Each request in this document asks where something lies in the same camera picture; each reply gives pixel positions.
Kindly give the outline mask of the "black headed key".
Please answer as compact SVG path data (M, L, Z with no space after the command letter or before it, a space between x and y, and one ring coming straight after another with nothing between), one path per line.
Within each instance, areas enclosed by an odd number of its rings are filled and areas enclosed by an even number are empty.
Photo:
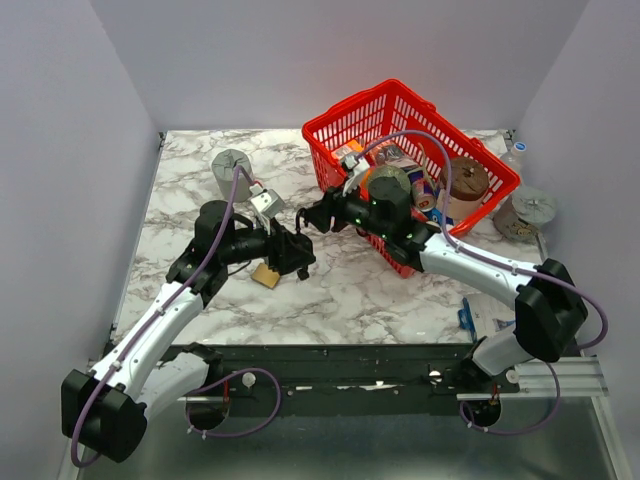
M304 281L309 278L309 271L307 268L301 268L297 271L297 275L301 281Z

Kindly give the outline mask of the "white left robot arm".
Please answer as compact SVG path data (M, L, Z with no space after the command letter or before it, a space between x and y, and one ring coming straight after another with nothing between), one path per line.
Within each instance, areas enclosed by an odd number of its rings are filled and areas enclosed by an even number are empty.
M209 395L220 387L220 368L193 354L178 355L166 368L159 362L222 288L229 266L255 259L281 275L295 272L305 279L315 255L306 235L275 219L254 223L225 201L204 204L193 239L146 313L88 372L72 370L62 383L62 432L71 440L76 466L84 464L80 445L115 462L126 460L164 408L188 391Z

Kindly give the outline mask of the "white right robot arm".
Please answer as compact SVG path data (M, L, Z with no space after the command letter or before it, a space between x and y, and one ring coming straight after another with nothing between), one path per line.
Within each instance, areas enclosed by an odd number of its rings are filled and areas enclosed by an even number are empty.
M412 200L399 182L380 177L368 196L329 188L301 216L321 233L352 225L380 238L398 264L444 275L467 284L513 310L515 322L476 342L459 367L462 384L480 392L505 369L531 359L553 363L563 356L587 318L587 309L566 267L547 259L541 265L471 247L412 215Z

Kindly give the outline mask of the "brass padlock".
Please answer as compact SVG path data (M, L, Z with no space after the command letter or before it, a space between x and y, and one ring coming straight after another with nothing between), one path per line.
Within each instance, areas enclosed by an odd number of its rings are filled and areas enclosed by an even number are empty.
M251 275L253 281L269 289L274 289L279 283L280 278L281 275L271 270L266 263L259 264Z

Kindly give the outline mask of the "black padlock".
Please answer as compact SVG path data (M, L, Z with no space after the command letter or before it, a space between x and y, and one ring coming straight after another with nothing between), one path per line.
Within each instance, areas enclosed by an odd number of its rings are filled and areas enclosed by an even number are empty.
M302 207L297 210L296 216L295 216L296 234L300 234L302 231L302 227L307 227L307 226L308 226L308 220L306 219L306 209Z

